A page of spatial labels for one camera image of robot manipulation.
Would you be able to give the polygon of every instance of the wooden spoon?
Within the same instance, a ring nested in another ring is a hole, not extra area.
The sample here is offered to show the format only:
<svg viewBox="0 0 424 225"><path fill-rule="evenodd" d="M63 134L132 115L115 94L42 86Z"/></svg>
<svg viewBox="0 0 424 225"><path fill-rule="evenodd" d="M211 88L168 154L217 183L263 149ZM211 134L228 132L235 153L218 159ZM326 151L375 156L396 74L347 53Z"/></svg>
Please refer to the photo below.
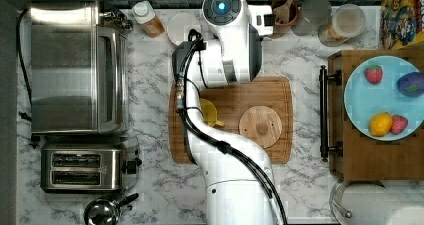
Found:
<svg viewBox="0 0 424 225"><path fill-rule="evenodd" d="M275 21L278 23L290 22L290 6L293 0L287 0L282 6L272 9L272 13L275 15Z"/></svg>

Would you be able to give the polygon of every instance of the yellow fruit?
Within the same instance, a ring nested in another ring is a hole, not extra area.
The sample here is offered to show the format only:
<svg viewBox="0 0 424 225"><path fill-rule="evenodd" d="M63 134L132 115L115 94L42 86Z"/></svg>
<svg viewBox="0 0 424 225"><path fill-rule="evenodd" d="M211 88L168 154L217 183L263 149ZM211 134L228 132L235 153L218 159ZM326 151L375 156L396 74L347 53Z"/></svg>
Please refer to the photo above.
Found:
<svg viewBox="0 0 424 225"><path fill-rule="evenodd" d="M369 124L371 135L376 137L386 135L390 131L391 127L392 116L390 116L387 112L374 115Z"/></svg>

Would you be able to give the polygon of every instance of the white bowl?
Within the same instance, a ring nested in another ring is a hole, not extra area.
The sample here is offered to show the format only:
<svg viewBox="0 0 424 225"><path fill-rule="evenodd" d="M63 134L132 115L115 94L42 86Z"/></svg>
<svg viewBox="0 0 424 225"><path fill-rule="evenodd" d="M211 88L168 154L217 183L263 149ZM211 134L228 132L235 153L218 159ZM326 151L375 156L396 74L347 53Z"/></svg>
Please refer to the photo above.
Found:
<svg viewBox="0 0 424 225"><path fill-rule="evenodd" d="M177 46L183 41L188 41L188 34L191 29L195 29L199 33L202 32L199 20L188 12L173 16L166 26L169 40Z"/></svg>

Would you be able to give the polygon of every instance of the cereal box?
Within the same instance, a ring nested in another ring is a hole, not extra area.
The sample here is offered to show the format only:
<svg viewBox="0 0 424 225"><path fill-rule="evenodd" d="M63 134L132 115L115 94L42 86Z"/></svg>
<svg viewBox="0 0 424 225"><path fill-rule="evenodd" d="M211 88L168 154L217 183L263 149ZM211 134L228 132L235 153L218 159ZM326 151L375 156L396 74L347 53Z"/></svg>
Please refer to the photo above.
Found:
<svg viewBox="0 0 424 225"><path fill-rule="evenodd" d="M424 48L424 0L385 0L380 43L386 49Z"/></svg>

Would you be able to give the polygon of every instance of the blue fruit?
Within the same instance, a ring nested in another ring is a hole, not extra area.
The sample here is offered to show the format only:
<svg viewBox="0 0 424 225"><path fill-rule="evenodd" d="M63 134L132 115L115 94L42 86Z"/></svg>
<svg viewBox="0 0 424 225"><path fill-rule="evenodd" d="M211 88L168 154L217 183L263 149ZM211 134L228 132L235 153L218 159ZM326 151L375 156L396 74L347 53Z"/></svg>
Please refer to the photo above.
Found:
<svg viewBox="0 0 424 225"><path fill-rule="evenodd" d="M396 83L397 89L408 97L417 97L424 93L424 73L412 72L403 75Z"/></svg>

